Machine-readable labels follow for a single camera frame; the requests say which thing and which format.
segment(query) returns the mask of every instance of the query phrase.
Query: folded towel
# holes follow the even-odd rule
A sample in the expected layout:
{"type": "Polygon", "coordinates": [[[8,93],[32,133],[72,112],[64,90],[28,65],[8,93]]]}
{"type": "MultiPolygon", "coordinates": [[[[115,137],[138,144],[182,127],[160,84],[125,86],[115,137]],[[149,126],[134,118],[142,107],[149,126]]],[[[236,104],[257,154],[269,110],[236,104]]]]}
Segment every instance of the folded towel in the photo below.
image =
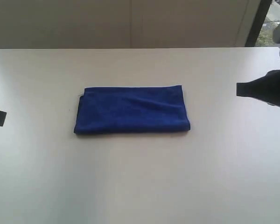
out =
{"type": "Polygon", "coordinates": [[[74,133],[190,130],[182,86],[91,87],[80,97],[74,133]]]}

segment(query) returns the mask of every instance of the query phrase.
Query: microfiber cloth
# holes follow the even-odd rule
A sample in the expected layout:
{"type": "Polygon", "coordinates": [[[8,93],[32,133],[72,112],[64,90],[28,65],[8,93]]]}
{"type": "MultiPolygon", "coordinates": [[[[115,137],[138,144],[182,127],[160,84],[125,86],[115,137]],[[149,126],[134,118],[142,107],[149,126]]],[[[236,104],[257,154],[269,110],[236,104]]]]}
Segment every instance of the microfiber cloth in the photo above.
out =
{"type": "Polygon", "coordinates": [[[80,97],[76,134],[190,130],[182,86],[90,87],[80,97]]]}

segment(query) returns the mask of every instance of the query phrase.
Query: wall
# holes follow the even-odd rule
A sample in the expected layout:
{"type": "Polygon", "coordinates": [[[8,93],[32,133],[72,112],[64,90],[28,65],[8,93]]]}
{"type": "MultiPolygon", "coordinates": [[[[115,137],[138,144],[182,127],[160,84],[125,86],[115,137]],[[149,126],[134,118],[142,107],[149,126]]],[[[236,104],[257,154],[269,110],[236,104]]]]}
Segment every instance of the wall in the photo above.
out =
{"type": "Polygon", "coordinates": [[[259,0],[0,0],[0,48],[244,46],[259,0]]]}

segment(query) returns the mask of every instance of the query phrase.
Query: white table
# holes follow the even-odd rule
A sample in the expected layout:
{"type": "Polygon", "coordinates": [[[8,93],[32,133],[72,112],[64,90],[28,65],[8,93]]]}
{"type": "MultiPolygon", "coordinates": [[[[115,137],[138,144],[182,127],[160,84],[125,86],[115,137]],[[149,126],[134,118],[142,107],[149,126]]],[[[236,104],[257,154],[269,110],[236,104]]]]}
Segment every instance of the white table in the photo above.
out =
{"type": "Polygon", "coordinates": [[[278,48],[0,50],[0,224],[280,224],[278,48]],[[192,130],[77,137],[87,86],[182,84],[192,130]]]}

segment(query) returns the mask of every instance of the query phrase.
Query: towel fold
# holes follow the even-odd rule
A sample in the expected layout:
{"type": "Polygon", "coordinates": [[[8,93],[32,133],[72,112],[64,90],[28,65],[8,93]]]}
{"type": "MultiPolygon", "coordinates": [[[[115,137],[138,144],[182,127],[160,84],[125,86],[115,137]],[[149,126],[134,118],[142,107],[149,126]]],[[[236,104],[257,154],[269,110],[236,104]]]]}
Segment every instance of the towel fold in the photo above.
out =
{"type": "Polygon", "coordinates": [[[182,86],[90,87],[80,97],[76,134],[190,130],[182,86]]]}

